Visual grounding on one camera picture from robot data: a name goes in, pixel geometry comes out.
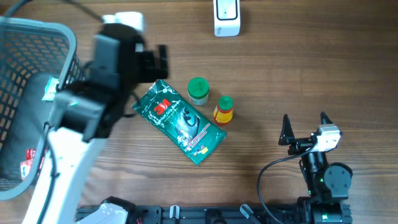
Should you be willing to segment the light blue wipes packet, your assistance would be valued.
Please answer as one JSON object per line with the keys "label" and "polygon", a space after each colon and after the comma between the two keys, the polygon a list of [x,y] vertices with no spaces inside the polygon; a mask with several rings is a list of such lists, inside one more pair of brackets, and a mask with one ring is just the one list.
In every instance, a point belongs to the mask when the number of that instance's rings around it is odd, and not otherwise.
{"label": "light blue wipes packet", "polygon": [[42,97],[42,101],[53,101],[55,95],[57,93],[57,87],[59,84],[59,80],[54,77],[50,77],[45,88],[44,95]]}

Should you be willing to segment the green lid white jar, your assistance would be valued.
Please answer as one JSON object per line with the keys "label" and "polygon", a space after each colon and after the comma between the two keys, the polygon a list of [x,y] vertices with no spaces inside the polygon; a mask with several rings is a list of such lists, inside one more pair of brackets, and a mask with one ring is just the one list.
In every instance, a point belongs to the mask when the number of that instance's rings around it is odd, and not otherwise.
{"label": "green lid white jar", "polygon": [[192,78],[188,83],[188,96],[194,105],[203,105],[208,101],[210,87],[202,77]]}

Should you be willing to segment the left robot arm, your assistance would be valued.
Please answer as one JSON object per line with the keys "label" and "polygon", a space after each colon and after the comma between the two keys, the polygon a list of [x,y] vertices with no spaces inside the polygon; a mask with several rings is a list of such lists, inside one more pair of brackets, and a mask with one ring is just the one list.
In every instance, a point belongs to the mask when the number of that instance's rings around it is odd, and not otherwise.
{"label": "left robot arm", "polygon": [[88,79],[58,92],[46,133],[48,149],[24,223],[72,223],[85,182],[113,126],[140,83],[169,75],[167,47],[148,50],[135,28],[105,24],[95,36]]}

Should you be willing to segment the red coffee stick sachet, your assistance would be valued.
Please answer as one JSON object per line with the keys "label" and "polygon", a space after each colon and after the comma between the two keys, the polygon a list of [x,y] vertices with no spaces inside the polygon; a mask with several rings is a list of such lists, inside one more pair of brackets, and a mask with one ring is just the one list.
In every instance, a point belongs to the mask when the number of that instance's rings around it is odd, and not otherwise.
{"label": "red coffee stick sachet", "polygon": [[25,159],[30,160],[35,157],[36,149],[27,149],[25,151]]}

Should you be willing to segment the pink tissue packet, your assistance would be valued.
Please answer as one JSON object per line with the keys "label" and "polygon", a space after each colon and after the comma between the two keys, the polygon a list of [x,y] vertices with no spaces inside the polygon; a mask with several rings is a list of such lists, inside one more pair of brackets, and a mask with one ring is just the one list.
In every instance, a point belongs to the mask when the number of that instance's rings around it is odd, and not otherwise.
{"label": "pink tissue packet", "polygon": [[25,178],[29,175],[30,169],[33,165],[33,159],[29,159],[20,163],[20,171],[21,171],[21,179],[25,180]]}

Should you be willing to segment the white barcode scanner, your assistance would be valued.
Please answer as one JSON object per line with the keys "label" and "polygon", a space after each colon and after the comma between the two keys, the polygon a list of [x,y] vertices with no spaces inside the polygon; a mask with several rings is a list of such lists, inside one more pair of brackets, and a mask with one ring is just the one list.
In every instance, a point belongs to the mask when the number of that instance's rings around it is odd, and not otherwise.
{"label": "white barcode scanner", "polygon": [[234,37],[240,33],[240,0],[213,0],[214,35]]}

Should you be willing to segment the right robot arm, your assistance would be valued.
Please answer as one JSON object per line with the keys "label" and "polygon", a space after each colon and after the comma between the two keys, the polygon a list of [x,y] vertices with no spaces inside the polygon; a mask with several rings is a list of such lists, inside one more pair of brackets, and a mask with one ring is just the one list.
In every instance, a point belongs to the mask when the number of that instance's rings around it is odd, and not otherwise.
{"label": "right robot arm", "polygon": [[288,146],[288,155],[301,158],[300,169],[311,199],[318,203],[335,203],[348,198],[353,171],[345,164],[329,163],[326,154],[338,147],[343,135],[326,113],[321,124],[307,138],[296,138],[287,114],[283,117],[279,145]]}

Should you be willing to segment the grey plastic mesh basket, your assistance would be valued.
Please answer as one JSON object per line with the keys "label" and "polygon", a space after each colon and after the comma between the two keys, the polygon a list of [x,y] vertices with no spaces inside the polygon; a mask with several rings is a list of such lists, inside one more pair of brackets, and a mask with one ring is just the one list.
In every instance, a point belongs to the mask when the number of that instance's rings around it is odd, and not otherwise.
{"label": "grey plastic mesh basket", "polygon": [[35,185],[21,177],[28,149],[42,150],[51,101],[43,100],[51,78],[56,90],[88,75],[76,54],[73,31],[30,19],[1,18],[1,200]]}

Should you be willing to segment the green 3M gloves packet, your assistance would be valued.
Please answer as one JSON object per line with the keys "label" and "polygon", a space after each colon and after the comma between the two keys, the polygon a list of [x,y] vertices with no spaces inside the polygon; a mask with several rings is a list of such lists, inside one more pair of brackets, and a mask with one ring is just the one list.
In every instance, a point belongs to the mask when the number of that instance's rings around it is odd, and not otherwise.
{"label": "green 3M gloves packet", "polygon": [[164,80],[154,82],[132,108],[170,138],[195,165],[227,136]]}

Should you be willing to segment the green cap sauce bottle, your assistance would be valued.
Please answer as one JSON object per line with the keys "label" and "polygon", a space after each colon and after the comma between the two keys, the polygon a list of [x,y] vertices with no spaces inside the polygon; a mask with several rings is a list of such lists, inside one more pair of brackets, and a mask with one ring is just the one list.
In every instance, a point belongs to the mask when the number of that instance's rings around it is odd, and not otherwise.
{"label": "green cap sauce bottle", "polygon": [[213,119],[219,126],[225,126],[233,118],[233,99],[230,96],[222,96],[213,112]]}

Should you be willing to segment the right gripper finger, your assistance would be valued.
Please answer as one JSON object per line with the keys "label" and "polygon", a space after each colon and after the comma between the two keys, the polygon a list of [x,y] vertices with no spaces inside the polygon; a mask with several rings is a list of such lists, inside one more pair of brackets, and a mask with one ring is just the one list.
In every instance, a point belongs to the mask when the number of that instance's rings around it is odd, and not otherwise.
{"label": "right gripper finger", "polygon": [[321,120],[321,124],[333,124],[333,122],[330,120],[330,118],[326,115],[326,113],[324,111],[322,111],[320,113],[320,120]]}
{"label": "right gripper finger", "polygon": [[278,144],[280,146],[291,145],[295,142],[294,132],[290,123],[288,114],[285,114],[282,122],[282,130],[279,137]]}

